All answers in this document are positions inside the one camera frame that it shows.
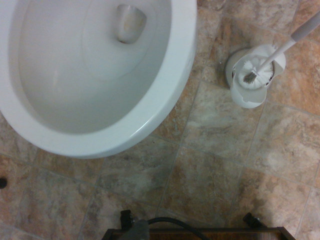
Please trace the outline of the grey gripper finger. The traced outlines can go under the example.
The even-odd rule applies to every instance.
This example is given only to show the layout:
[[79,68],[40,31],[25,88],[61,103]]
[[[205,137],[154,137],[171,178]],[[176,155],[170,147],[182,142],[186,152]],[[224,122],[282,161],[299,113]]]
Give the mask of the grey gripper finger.
[[150,239],[150,229],[149,224],[146,220],[138,220],[130,230],[129,234],[130,240],[149,240]]

